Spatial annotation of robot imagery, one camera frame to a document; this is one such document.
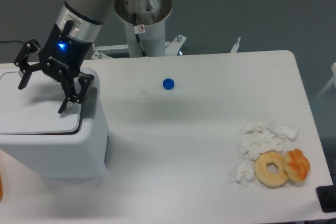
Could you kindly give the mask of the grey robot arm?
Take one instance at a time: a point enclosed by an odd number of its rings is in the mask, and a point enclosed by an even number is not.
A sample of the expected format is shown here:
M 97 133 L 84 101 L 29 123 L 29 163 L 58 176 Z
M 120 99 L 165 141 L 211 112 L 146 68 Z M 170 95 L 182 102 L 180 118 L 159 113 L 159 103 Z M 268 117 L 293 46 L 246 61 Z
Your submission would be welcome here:
M 42 71 L 61 84 L 65 99 L 58 112 L 67 104 L 81 104 L 94 76 L 80 71 L 90 46 L 108 14 L 112 0 L 66 0 L 44 47 L 32 39 L 24 43 L 14 64 L 19 67 L 24 89 L 33 72 Z

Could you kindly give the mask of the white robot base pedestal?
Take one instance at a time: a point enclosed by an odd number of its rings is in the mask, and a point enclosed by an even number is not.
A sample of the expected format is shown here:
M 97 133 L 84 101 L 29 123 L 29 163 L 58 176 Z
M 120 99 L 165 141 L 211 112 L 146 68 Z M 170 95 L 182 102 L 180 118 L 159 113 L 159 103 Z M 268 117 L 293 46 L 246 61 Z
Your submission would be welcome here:
M 124 23 L 131 58 L 165 55 L 172 0 L 115 0 L 114 9 Z

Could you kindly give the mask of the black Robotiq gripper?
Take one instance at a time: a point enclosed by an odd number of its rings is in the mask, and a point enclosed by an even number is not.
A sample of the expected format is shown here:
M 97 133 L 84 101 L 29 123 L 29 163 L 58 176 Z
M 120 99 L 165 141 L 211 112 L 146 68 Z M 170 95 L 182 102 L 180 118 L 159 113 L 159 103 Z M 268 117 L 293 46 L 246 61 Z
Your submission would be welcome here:
M 14 60 L 21 77 L 19 90 L 24 89 L 32 73 L 39 70 L 60 82 L 65 98 L 58 110 L 59 114 L 66 111 L 68 103 L 82 104 L 94 81 L 94 75 L 80 72 L 92 43 L 71 37 L 74 27 L 74 23 L 65 23 L 61 30 L 54 25 L 43 49 L 35 39 L 26 41 Z M 35 52 L 38 52 L 40 62 L 30 65 L 29 55 Z M 79 92 L 76 91 L 75 80 L 80 85 Z

